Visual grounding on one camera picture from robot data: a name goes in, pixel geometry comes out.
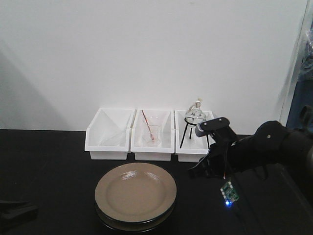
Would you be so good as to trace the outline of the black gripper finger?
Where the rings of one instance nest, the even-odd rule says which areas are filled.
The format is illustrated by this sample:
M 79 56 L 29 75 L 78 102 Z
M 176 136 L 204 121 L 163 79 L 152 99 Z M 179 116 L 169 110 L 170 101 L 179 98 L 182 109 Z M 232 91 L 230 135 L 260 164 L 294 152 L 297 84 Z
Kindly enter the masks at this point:
M 0 201 L 0 223 L 20 224 L 37 218 L 39 207 L 25 201 Z

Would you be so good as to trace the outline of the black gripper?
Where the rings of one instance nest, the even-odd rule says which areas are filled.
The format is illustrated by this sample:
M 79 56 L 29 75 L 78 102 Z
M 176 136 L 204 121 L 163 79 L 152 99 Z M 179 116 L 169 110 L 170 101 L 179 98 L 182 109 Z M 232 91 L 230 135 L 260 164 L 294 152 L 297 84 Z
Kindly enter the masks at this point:
M 235 172 L 243 172 L 259 165 L 259 152 L 251 137 L 234 143 L 212 145 L 207 157 L 187 170 L 190 178 L 223 178 Z

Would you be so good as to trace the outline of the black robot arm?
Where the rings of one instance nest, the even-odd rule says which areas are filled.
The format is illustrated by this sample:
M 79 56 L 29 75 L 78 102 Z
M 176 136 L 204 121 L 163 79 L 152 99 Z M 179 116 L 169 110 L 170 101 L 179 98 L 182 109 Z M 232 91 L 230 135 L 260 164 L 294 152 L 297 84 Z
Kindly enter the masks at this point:
M 289 129 L 278 121 L 263 123 L 253 135 L 240 139 L 230 128 L 225 117 L 200 122 L 196 125 L 198 137 L 214 140 L 205 157 L 192 168 L 189 176 L 226 178 L 234 172 L 243 172 L 268 164 L 282 164 L 313 174 L 313 133 L 309 126 L 313 108 L 309 105 L 300 112 L 301 128 Z

